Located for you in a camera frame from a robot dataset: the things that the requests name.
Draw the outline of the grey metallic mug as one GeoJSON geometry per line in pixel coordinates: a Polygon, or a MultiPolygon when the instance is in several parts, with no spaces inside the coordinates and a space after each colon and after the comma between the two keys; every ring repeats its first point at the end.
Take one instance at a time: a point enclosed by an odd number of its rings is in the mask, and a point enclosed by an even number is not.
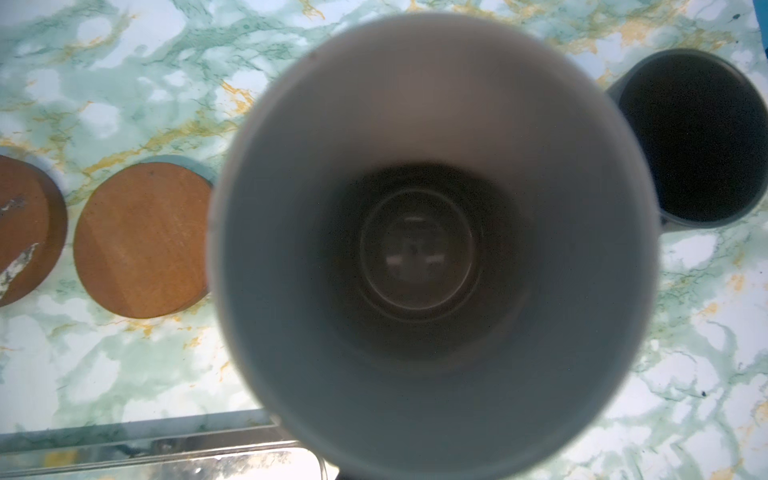
{"type": "Polygon", "coordinates": [[[648,325],[656,195],[580,68],[391,16],[283,73],[214,188],[208,276],[258,401],[355,479],[501,479],[575,440],[648,325]]]}

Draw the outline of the round brown coaster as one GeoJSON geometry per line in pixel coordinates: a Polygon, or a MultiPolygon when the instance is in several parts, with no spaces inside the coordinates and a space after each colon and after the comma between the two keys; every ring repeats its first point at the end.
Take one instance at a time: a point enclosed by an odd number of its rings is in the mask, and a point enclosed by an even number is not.
{"type": "Polygon", "coordinates": [[[56,265],[68,227],[58,186],[40,168],[1,157],[1,304],[38,287],[56,265]]]}
{"type": "Polygon", "coordinates": [[[172,163],[139,163],[88,199],[73,243],[78,277],[106,310],[146,319],[182,311],[207,293],[211,184],[172,163]]]}

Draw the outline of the black mug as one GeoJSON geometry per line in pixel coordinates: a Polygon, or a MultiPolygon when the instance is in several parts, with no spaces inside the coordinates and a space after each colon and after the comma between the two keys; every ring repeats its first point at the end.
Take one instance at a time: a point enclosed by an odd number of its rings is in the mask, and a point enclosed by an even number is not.
{"type": "Polygon", "coordinates": [[[726,60],[671,49],[641,60],[607,90],[653,177],[665,233],[714,229],[767,192],[767,106],[726,60]]]}

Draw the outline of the round brown coaster front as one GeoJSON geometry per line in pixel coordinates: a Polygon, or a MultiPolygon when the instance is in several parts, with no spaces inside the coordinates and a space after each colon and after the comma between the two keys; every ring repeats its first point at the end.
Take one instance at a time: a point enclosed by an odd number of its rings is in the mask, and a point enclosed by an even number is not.
{"type": "Polygon", "coordinates": [[[1,304],[38,287],[56,265],[68,227],[58,186],[40,168],[1,157],[1,304]]]}

